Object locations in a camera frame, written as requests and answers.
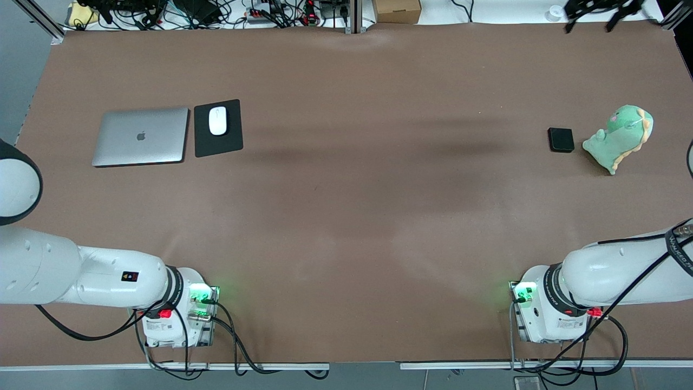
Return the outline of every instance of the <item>white mouse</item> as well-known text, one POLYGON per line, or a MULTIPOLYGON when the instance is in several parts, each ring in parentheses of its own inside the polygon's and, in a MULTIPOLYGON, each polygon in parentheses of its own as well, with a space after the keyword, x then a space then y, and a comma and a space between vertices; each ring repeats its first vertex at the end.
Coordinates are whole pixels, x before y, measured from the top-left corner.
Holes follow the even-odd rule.
POLYGON ((226 107, 215 107, 209 111, 209 132, 212 135, 226 134, 226 107))

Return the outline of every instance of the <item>mouse pad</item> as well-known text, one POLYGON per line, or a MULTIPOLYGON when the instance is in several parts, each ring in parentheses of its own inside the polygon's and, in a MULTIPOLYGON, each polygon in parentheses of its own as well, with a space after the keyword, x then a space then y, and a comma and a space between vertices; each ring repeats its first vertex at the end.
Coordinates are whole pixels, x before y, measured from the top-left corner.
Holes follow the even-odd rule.
POLYGON ((240 129, 240 100, 222 101, 195 107, 195 157, 204 157, 243 149, 243 133, 240 129), (209 132, 209 111, 226 107, 227 130, 224 135, 209 132))

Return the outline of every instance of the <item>gray floor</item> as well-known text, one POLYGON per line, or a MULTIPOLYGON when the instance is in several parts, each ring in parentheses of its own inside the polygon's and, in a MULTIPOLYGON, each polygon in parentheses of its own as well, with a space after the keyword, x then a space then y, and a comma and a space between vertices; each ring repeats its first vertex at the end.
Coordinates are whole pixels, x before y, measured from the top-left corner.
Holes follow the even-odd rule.
MULTIPOLYGON (((69 0, 42 0, 52 15, 63 15, 69 0)), ((0 0, 0 137, 14 143, 28 110, 50 49, 50 39, 13 2, 0 0)), ((499 370, 430 371, 426 389, 507 389, 514 388, 518 374, 499 370)), ((401 371, 394 363, 333 364, 325 381, 315 381, 302 372, 269 376, 253 373, 237 378, 232 372, 205 373, 195 382, 172 379, 149 370, 117 371, 34 371, 0 372, 1 390, 130 390, 145 385, 152 390, 198 388, 244 389, 330 389, 368 390, 424 389, 424 371, 401 371)), ((693 369, 624 369, 617 375, 598 379, 599 388, 637 390, 693 389, 693 369)), ((549 385, 549 389, 558 389, 549 385)), ((572 390, 591 390, 591 378, 581 378, 572 390)))

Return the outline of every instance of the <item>silver laptop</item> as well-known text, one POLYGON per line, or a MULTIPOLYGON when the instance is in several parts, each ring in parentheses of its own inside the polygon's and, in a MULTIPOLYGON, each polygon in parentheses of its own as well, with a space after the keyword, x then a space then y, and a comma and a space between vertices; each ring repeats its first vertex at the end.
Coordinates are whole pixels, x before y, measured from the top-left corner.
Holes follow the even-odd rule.
POLYGON ((91 165, 182 161, 187 128, 187 107, 106 112, 91 165))

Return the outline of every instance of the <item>plush toy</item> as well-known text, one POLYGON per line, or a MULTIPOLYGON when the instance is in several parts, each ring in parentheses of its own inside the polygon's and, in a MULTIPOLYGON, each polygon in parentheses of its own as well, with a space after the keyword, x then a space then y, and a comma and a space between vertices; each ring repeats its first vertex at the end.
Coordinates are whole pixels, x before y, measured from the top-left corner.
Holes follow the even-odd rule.
POLYGON ((582 148, 614 175, 618 164, 647 142, 653 125, 654 120, 647 111, 634 105, 624 105, 611 115, 606 122, 606 130, 600 128, 597 134, 582 143, 582 148))

